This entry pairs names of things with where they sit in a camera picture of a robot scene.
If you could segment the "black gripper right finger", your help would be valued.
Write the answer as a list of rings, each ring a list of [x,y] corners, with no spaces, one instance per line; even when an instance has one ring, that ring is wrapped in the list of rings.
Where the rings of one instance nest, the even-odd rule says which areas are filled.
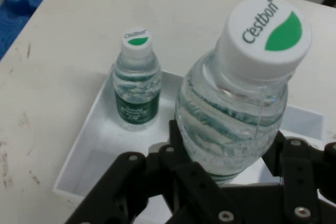
[[[278,132],[262,156],[281,183],[227,185],[243,223],[335,223],[335,143],[321,151]]]

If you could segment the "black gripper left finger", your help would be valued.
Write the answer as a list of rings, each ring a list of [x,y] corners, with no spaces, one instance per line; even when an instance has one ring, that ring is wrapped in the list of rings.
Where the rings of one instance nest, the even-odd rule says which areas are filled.
[[[68,223],[133,223],[158,195],[172,212],[169,223],[244,223],[233,201],[189,158],[175,120],[169,121],[169,137],[147,156],[119,155]]]

